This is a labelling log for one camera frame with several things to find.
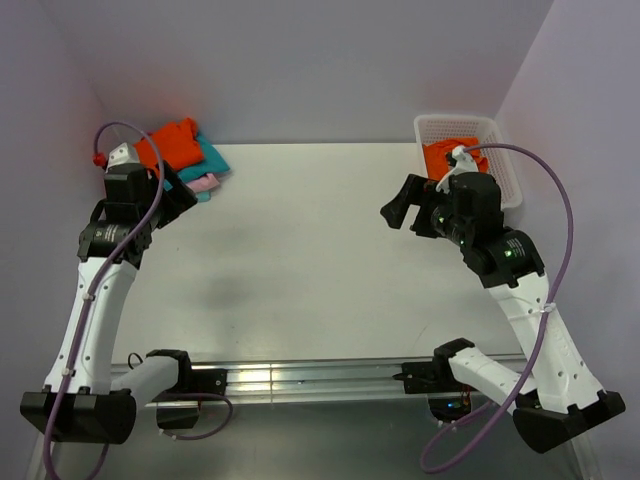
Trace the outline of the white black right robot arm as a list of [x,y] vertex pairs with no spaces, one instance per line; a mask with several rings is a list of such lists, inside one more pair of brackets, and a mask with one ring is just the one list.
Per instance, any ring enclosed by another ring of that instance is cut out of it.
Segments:
[[545,266],[532,239],[504,224],[501,190],[488,174],[462,173],[445,191],[411,174],[380,214],[392,229],[410,207],[419,237],[447,239],[497,302],[527,359],[516,373],[483,354],[470,340],[451,340],[426,367],[403,366],[406,389],[452,390],[468,386],[504,404],[516,430],[535,452],[545,453],[622,414],[622,396],[591,373],[554,304]]

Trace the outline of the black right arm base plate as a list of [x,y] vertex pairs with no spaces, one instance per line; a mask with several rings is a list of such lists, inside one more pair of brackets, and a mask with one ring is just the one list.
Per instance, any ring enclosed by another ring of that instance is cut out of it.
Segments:
[[443,423],[457,422],[472,411],[473,388],[442,373],[433,361],[404,362],[393,379],[407,395],[425,395],[431,415]]

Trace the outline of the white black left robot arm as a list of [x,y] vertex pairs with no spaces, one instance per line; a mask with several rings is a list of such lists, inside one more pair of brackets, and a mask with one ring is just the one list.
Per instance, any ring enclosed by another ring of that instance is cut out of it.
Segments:
[[153,401],[217,401],[187,352],[156,349],[136,368],[111,376],[124,303],[152,233],[196,203],[170,167],[164,176],[139,163],[110,167],[106,196],[79,236],[78,282],[67,330],[43,387],[24,393],[21,415],[55,442],[120,445],[137,413]]

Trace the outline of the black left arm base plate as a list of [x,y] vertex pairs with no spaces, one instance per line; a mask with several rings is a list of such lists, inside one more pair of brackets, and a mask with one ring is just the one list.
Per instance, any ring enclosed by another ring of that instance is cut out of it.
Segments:
[[205,402],[221,401],[226,393],[228,370],[195,369],[184,391],[165,391],[154,398],[156,424],[162,430],[192,430]]

